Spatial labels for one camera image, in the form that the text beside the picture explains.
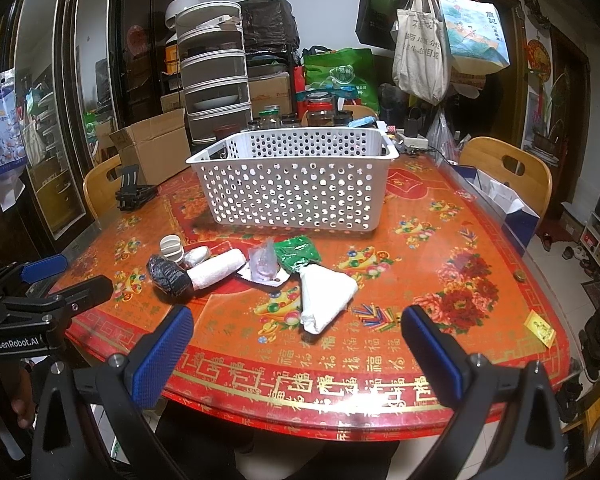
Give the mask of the person's left hand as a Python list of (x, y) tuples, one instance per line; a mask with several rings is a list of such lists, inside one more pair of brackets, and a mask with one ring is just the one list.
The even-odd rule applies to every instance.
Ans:
[(10, 406), (17, 415), (18, 426), (30, 429), (35, 416), (31, 370), (17, 361), (0, 362), (0, 379), (7, 377), (5, 391), (10, 393)]

